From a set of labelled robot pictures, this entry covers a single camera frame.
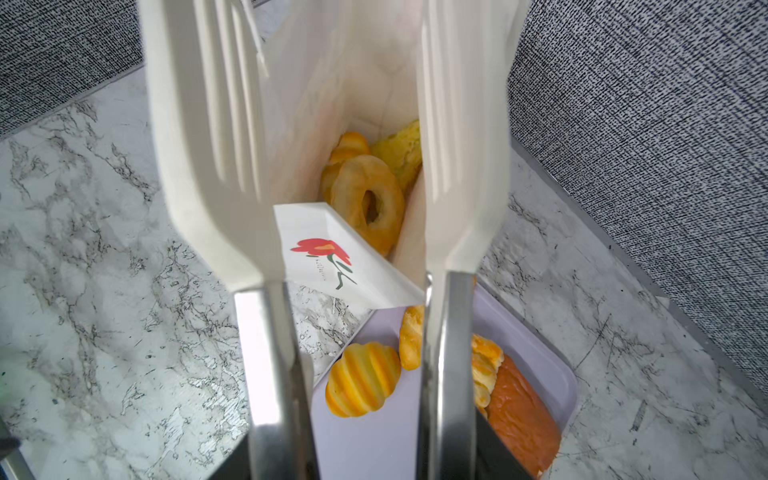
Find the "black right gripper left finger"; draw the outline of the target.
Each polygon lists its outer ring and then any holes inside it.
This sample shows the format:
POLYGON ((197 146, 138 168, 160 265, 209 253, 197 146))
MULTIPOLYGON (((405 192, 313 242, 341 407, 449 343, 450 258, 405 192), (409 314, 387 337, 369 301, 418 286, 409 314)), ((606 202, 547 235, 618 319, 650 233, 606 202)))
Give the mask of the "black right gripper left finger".
POLYGON ((250 458, 248 435, 245 435, 217 469, 208 477, 209 480, 250 480, 250 458))

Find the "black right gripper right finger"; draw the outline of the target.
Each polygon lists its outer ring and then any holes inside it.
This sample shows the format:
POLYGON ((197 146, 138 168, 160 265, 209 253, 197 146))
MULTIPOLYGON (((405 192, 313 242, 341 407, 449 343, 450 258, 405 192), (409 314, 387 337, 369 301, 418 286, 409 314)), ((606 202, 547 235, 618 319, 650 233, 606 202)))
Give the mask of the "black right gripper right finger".
POLYGON ((533 477, 503 444, 479 410, 475 411, 478 480, 532 480, 533 477))

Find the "twisted golden bread roll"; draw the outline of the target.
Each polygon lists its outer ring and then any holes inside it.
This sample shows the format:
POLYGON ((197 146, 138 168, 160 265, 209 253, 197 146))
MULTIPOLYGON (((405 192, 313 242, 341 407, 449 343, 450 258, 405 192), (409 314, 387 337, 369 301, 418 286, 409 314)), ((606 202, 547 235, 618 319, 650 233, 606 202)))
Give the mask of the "twisted golden bread roll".
POLYGON ((472 336, 471 349, 474 403, 480 413, 487 417, 486 408, 491 402, 491 394, 505 354, 496 343, 477 334, 472 336))

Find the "small striped croissant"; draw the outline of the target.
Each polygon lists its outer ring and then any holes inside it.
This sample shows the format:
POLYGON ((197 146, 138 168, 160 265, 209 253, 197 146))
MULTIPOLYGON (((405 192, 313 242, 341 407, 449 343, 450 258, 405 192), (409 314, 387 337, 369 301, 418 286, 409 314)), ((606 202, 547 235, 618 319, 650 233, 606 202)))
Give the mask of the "small striped croissant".
POLYGON ((331 367, 326 404, 340 418, 364 416, 382 408, 400 376, 401 363, 394 348, 378 342, 352 343, 331 367))

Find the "golden ring donut bread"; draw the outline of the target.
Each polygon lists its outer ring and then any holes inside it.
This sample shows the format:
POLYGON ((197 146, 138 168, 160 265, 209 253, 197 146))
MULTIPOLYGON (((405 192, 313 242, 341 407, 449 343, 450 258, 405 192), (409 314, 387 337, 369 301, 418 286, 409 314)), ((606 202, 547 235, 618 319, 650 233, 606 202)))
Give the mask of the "golden ring donut bread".
POLYGON ((360 155, 344 161, 331 187, 330 205, 381 256, 389 255, 399 238, 406 202, 382 160, 360 155))

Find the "round golden pastry bottom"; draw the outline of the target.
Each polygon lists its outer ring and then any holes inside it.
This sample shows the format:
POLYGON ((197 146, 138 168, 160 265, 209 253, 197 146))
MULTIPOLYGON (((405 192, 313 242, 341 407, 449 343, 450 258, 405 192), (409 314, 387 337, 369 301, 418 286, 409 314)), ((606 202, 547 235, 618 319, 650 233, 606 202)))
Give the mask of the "round golden pastry bottom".
POLYGON ((372 155, 386 163, 405 195, 416 182, 422 166, 419 120, 381 139, 371 147, 372 155))

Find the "white paper bag red flower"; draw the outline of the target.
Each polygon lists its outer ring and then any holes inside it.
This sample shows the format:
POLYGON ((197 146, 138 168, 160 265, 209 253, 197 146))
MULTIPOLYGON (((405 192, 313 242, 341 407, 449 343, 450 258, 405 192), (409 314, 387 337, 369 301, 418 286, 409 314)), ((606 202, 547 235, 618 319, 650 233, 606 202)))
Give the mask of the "white paper bag red flower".
POLYGON ((287 278, 370 309, 424 299, 418 1, 257 1, 287 278))

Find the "white slotted serving tongs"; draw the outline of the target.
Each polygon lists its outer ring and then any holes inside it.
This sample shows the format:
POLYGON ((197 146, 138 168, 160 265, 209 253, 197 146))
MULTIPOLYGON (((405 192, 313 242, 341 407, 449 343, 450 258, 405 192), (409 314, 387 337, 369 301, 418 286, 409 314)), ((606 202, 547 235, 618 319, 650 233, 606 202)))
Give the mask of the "white slotted serving tongs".
MULTIPOLYGON (((416 475, 475 478, 472 275, 507 208, 507 78, 526 1, 418 1, 426 377, 416 475)), ((153 139, 170 217, 232 293, 249 406, 251 479, 320 477, 269 188, 264 54, 248 1, 142 1, 153 139)))

